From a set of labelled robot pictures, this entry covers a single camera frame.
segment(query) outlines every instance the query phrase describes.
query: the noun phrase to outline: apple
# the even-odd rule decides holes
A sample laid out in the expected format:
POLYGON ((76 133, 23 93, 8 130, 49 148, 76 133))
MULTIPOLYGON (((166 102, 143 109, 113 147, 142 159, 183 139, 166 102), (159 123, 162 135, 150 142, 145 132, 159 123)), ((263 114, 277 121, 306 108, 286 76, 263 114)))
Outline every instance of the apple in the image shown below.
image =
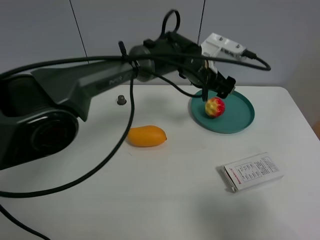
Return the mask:
POLYGON ((205 103, 205 112, 209 117, 216 118, 225 112, 226 106, 224 101, 215 96, 205 103))

